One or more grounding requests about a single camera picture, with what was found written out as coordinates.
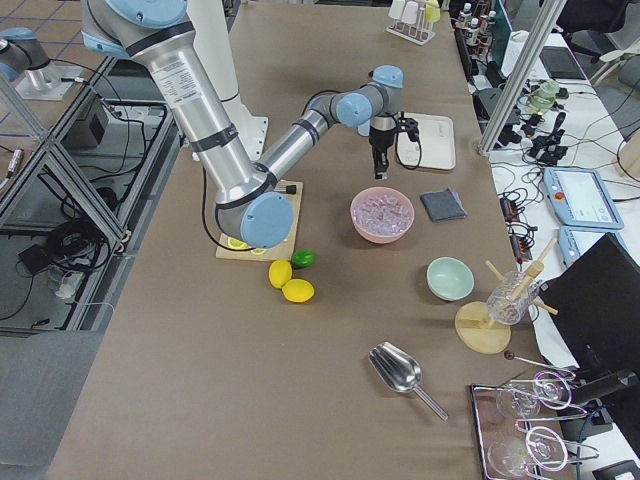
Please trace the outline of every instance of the blue joint cap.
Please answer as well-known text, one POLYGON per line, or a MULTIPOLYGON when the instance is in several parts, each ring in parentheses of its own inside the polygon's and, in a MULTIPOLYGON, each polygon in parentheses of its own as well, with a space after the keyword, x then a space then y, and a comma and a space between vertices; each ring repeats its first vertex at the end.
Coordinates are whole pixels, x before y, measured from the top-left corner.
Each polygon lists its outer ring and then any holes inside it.
POLYGON ((284 195, 267 192, 249 204, 240 223, 242 239, 252 247, 271 248, 281 243, 293 225, 293 207, 284 195))
POLYGON ((371 118, 373 108, 361 93, 347 93, 336 105, 336 114, 340 123, 355 128, 371 118))
POLYGON ((125 20, 146 28, 168 28, 187 13, 187 0, 105 0, 125 20))
POLYGON ((84 31, 82 32, 82 37, 84 38, 84 46, 89 50, 122 60, 130 58, 129 54, 122 47, 122 45, 106 41, 103 38, 94 37, 93 35, 89 35, 84 31))
POLYGON ((381 65, 373 71, 373 81, 393 88, 402 88, 404 74, 394 65, 381 65))
POLYGON ((35 34, 26 27, 7 28, 0 32, 0 37, 7 40, 37 40, 35 34))
POLYGON ((0 62, 0 74, 3 74, 5 77, 7 77, 7 80, 9 80, 10 82, 13 82, 20 75, 9 65, 2 62, 0 62))

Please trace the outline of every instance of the white tray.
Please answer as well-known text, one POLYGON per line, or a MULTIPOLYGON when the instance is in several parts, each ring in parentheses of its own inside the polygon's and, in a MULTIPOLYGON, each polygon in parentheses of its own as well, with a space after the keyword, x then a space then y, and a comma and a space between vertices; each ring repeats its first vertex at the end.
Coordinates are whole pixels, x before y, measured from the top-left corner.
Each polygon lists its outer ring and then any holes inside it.
MULTIPOLYGON (((453 121, 449 117, 405 113, 418 122, 422 159, 419 167, 451 170, 456 166, 456 148, 453 139, 453 121)), ((420 159, 418 144, 404 133, 398 138, 398 155, 403 164, 415 167, 420 159)))

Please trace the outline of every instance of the lemon slice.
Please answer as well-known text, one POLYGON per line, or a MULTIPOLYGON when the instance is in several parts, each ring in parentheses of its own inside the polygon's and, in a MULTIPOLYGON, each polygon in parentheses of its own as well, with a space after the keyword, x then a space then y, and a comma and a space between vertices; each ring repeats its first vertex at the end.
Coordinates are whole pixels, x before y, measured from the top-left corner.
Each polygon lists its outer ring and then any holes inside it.
POLYGON ((249 245, 247 245, 245 242, 233 237, 229 237, 227 239, 227 246, 233 250, 246 250, 247 248, 249 248, 249 245))

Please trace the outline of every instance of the lemon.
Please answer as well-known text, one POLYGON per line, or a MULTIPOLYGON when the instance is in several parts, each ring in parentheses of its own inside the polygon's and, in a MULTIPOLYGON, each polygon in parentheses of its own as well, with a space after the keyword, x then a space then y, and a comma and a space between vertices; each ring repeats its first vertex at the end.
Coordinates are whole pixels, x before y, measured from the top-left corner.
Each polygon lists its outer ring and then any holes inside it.
POLYGON ((269 282, 274 288, 282 288, 293 276, 293 268, 287 260, 276 260, 269 267, 269 282))
POLYGON ((315 289, 311 283, 301 278, 289 280, 282 287, 284 298, 294 303, 303 303, 311 299, 315 294, 315 289))

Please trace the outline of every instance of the green lime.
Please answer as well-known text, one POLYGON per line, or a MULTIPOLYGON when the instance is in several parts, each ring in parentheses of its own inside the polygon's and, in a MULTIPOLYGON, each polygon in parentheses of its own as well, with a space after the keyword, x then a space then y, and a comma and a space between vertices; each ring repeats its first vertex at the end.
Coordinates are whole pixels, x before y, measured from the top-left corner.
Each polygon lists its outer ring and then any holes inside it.
POLYGON ((291 264, 293 268, 307 268, 316 261, 316 252, 303 248, 291 255, 291 264))

